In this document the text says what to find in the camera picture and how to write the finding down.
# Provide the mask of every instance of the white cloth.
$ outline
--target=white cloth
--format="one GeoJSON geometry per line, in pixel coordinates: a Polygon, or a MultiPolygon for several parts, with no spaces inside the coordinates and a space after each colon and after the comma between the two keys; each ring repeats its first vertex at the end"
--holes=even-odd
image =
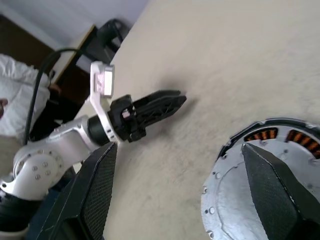
{"type": "MultiPolygon", "coordinates": [[[[0,54],[0,98],[8,100],[0,119],[0,135],[22,140],[37,74],[38,70],[33,66],[27,66],[10,56],[0,54]]],[[[43,74],[35,100],[31,127],[49,99],[49,84],[47,75],[43,74]]]]}

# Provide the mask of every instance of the white robotic arm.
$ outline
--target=white robotic arm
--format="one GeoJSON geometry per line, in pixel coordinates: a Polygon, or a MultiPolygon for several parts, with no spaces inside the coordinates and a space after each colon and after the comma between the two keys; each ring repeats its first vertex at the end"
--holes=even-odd
{"type": "Polygon", "coordinates": [[[110,141],[141,139],[147,126],[173,115],[187,99],[179,91],[161,90],[135,102],[125,95],[106,109],[100,100],[112,96],[113,83],[112,66],[92,63],[89,100],[97,115],[68,122],[16,153],[13,173],[0,179],[0,240],[25,234],[48,189],[74,164],[110,141]]]}

